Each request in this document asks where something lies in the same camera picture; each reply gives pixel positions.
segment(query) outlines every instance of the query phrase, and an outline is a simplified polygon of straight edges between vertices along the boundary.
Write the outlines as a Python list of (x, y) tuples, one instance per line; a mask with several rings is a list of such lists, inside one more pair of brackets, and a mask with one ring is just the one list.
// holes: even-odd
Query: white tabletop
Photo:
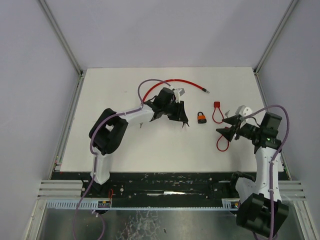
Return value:
[[(62, 172), (90, 172), (89, 131), (104, 109), (125, 111), (139, 106), (137, 88), (146, 79), (185, 79), (208, 89), (172, 82), (184, 88), (182, 100), (190, 127), (171, 121), (165, 115), (153, 122), (128, 128), (119, 148), (114, 152), (111, 172), (255, 172), (254, 146), (251, 141), (233, 140), (226, 152), (216, 148), (221, 136), (212, 120), (213, 102), (221, 102), (223, 113), (234, 115), (240, 105), (253, 111), (263, 108), (255, 76), (250, 67), (164, 67), (164, 68), (90, 68), (87, 70), (74, 120), (62, 159)], [(147, 82), (141, 95), (157, 82)], [(154, 89), (148, 98), (157, 95), (165, 85)], [(197, 123), (197, 113), (203, 112), (207, 123)], [(263, 113), (256, 116), (260, 122)], [(220, 147), (226, 146), (222, 139)]]

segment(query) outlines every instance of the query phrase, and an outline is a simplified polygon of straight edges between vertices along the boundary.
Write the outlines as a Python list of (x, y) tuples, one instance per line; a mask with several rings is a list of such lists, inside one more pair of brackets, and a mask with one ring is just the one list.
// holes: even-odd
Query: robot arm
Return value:
[[(154, 100), (148, 100), (143, 103), (140, 111), (130, 113), (122, 116), (115, 116), (108, 120), (103, 127), (101, 127), (94, 138), (93, 147), (98, 153), (96, 163), (96, 175), (94, 180), (98, 184), (104, 184), (110, 177), (110, 161), (113, 154), (119, 147), (126, 129), (130, 126), (152, 122), (162, 115), (172, 121), (182, 122), (182, 127), (188, 125), (188, 117), (185, 112), (184, 102), (180, 97), (185, 93), (183, 88), (169, 89), (164, 87)], [(110, 108), (103, 111), (99, 119), (92, 127), (89, 137), (92, 138), (94, 131), (107, 117), (116, 114)]]
[(280, 161), (280, 154), (278, 153), (271, 162), (277, 149), (281, 146), (281, 141), (276, 137), (282, 118), (267, 112), (261, 124), (254, 126), (247, 123), (246, 119), (246, 116), (251, 113), (252, 110), (249, 107), (239, 107), (234, 116), (223, 120), (231, 127), (218, 128), (216, 131), (221, 133), (229, 142), (233, 138), (238, 140), (240, 137), (244, 137), (251, 140), (254, 145), (257, 164), (256, 181), (250, 175), (235, 172), (230, 182), (231, 187), (239, 193), (241, 202), (236, 216), (236, 224), (254, 233), (269, 237), (271, 231), (270, 183), (272, 181), (275, 212), (273, 236), (275, 236), (289, 213), (289, 207), (282, 203), (279, 193), (277, 166)]

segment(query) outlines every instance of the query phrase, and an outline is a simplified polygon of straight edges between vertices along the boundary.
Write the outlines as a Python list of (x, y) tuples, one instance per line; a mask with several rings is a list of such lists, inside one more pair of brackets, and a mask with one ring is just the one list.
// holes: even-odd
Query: black and orange padlock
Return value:
[(198, 124), (205, 124), (207, 122), (206, 116), (202, 111), (198, 112)]

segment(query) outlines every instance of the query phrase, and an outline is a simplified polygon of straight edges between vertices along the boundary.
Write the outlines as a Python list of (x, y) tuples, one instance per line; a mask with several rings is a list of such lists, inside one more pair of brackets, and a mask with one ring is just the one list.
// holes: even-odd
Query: white wall panel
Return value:
[(82, 68), (254, 67), (290, 0), (47, 0)]
[(320, 1), (300, 1), (260, 73), (268, 104), (289, 113), (284, 146), (289, 169), (301, 180), (319, 229)]
[(77, 75), (35, 0), (0, 6), (0, 239), (20, 240)]

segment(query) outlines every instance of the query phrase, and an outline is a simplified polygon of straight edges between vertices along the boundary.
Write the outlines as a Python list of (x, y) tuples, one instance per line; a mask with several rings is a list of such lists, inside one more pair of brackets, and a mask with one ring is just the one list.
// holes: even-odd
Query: metal frame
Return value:
[[(72, 100), (69, 106), (68, 114), (66, 116), (66, 119), (63, 125), (58, 147), (56, 149), (53, 163), (49, 172), (48, 179), (50, 179), (51, 173), (54, 171), (54, 169), (57, 170), (60, 167), (59, 163), (65, 151), (68, 136), (70, 133), (70, 128), (71, 128), (74, 114), (77, 108), (77, 104), (78, 104), (78, 100), (80, 97), (80, 92), (82, 89), (85, 76), (83, 74), (84, 72), (81, 69), (77, 59), (75, 58), (72, 50), (70, 49), (70, 46), (67, 43), (54, 15), (52, 14), (52, 11), (50, 10), (46, 0), (38, 0), (38, 2), (44, 14), (46, 15), (47, 19), (49, 20), (53, 31), (55, 32), (59, 42), (61, 43), (61, 46), (63, 47), (68, 58), (70, 59), (75, 71), (79, 74), (77, 85), (72, 95)], [(272, 52), (272, 49), (277, 39), (279, 38), (282, 30), (284, 29), (286, 23), (288, 22), (288, 19), (292, 15), (292, 12), (298, 5), (298, 2), (299, 0), (292, 0), (291, 3), (289, 4), (274, 34), (272, 35), (271, 40), (269, 41), (266, 49), (264, 50), (263, 55), (261, 56), (257, 66), (253, 70), (254, 75), (256, 77), (256, 82), (263, 100), (263, 104), (265, 106), (267, 105), (267, 99), (261, 85), (259, 72), (262, 69), (269, 54)], [(282, 160), (289, 177), (291, 177), (286, 158), (283, 154), (282, 154)], [(297, 218), (301, 226), (302, 233), (305, 240), (320, 240), (317, 230), (316, 228), (314, 228), (315, 223), (311, 218), (310, 210), (309, 210), (301, 183), (299, 181), (279, 181), (279, 189), (280, 189), (280, 194), (284, 198), (284, 200), (293, 201), (293, 205), (296, 209)], [(26, 229), (24, 239), (25, 240), (37, 239), (46, 208), (75, 209), (75, 206), (76, 206), (75, 203), (77, 203), (78, 200), (80, 199), (81, 191), (83, 191), (82, 182), (78, 180), (75, 180), (75, 181), (43, 180), (41, 182), (37, 202), (35, 204), (34, 210), (30, 217), (30, 221), (28, 224), (28, 228)], [(229, 209), (230, 201), (234, 201), (234, 200), (235, 199), (222, 199), (223, 207), (221, 209), (227, 210), (227, 211), (230, 210)], [(83, 204), (81, 204), (80, 209), (88, 209), (88, 208), (95, 209), (98, 206), (97, 201), (98, 199), (86, 198), (84, 199)]]

